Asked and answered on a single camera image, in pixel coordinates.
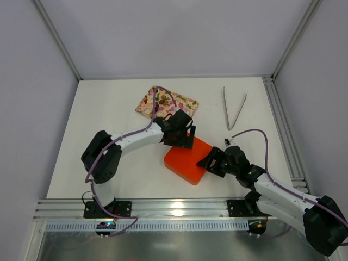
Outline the orange box lid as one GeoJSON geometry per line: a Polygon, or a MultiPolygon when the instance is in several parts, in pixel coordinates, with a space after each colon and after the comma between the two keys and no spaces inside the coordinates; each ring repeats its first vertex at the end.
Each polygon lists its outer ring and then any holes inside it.
{"type": "Polygon", "coordinates": [[[164,164],[188,165],[196,164],[203,159],[213,147],[201,139],[195,137],[192,149],[172,147],[164,157],[164,164]]]}

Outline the metal tongs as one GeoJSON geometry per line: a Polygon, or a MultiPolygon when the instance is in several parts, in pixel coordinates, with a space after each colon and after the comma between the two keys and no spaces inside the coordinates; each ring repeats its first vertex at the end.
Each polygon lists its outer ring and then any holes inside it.
{"type": "Polygon", "coordinates": [[[222,89],[222,105],[228,131],[231,131],[244,107],[248,92],[243,90],[228,91],[224,86],[222,89]]]}

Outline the orange chocolate box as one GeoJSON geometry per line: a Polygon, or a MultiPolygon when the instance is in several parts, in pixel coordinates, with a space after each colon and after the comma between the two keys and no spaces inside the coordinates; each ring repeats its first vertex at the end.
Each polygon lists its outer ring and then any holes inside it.
{"type": "Polygon", "coordinates": [[[204,168],[198,167],[195,164],[170,165],[165,163],[165,167],[191,185],[198,185],[206,172],[204,168]]]}

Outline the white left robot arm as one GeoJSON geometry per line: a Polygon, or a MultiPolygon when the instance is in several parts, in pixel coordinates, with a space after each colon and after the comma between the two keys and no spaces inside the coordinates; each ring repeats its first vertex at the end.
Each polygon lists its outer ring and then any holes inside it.
{"type": "Polygon", "coordinates": [[[81,156],[88,172],[85,183],[91,184],[94,201],[103,210],[115,197],[111,179],[120,160],[130,152],[152,144],[192,149],[196,127],[193,119],[183,110],[169,117],[154,117],[149,124],[117,135],[101,130],[95,134],[81,156]]]}

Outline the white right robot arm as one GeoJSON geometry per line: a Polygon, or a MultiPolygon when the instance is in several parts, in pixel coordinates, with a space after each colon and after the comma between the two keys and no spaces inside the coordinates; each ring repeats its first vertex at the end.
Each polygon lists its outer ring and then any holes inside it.
{"type": "Polygon", "coordinates": [[[234,175],[249,189],[242,200],[227,201],[230,216],[273,216],[302,233],[324,256],[347,245],[347,221],[332,198],[312,196],[278,181],[251,164],[239,146],[224,151],[213,147],[196,165],[219,177],[234,175]]]}

